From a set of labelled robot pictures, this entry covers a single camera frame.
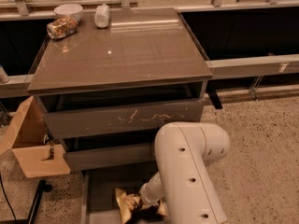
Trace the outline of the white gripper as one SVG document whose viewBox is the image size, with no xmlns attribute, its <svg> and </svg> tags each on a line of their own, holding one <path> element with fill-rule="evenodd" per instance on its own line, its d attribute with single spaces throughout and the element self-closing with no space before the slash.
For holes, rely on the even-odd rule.
<svg viewBox="0 0 299 224">
<path fill-rule="evenodd" d="M 142 203 L 146 206 L 155 205 L 164 197 L 164 189 L 159 173 L 156 173 L 148 183 L 141 187 L 139 195 Z"/>
</svg>

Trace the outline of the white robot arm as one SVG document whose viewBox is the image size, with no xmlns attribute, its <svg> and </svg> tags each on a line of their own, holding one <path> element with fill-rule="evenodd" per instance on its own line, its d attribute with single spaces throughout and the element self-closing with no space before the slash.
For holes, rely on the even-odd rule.
<svg viewBox="0 0 299 224">
<path fill-rule="evenodd" d="M 171 224 L 224 224 L 228 221 L 205 167 L 225 157 L 230 138 L 211 123 L 172 122 L 156 134 L 158 173 L 142 186 L 143 204 L 165 199 Z"/>
</svg>

